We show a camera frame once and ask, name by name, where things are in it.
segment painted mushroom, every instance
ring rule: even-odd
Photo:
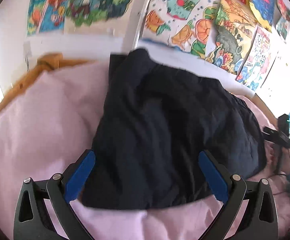
[[[203,44],[207,44],[210,28],[212,26],[213,21],[209,19],[201,19],[196,22],[195,26],[195,34],[198,41]]]

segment blue gripper pad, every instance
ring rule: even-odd
[[[77,199],[95,165],[95,153],[91,150],[65,185],[64,199],[67,203]]]
[[[228,201],[228,185],[204,151],[199,153],[198,164],[216,199],[226,204]]]

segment pink blanket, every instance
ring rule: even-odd
[[[43,73],[24,95],[16,98],[0,113],[0,227],[13,239],[13,221],[23,179],[50,178],[75,162],[90,148],[102,116],[108,83],[108,62],[66,68]],[[260,126],[271,126],[263,113],[243,98],[255,113]],[[268,165],[253,179],[268,177],[272,148],[266,144]],[[285,181],[269,179],[273,193],[284,190]],[[279,233],[290,227],[290,198],[286,193],[275,196],[279,216]],[[227,236],[235,233],[246,202]],[[71,205],[88,229],[101,240],[198,239],[222,203],[214,196],[194,203],[148,211],[110,211],[86,208],[79,201]],[[66,236],[47,201],[52,221]]]

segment metal screw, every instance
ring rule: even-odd
[[[235,180],[235,181],[240,181],[241,177],[237,174],[234,174],[232,175],[232,178]]]
[[[25,180],[23,180],[23,182],[24,182],[24,183],[26,183],[26,184],[28,184],[28,183],[30,183],[30,182],[31,182],[31,178],[30,178],[30,177],[28,177],[28,178],[26,178]]]
[[[53,180],[59,180],[61,177],[62,177],[61,174],[59,174],[59,173],[55,173],[55,174],[53,175]]]
[[[269,183],[268,180],[266,180],[266,179],[262,179],[261,182],[265,185],[268,185],[268,183]]]

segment black cloth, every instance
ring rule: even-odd
[[[244,179],[266,166],[256,117],[218,80],[157,64],[144,49],[111,56],[109,68],[85,206],[166,208],[204,198],[204,149]]]

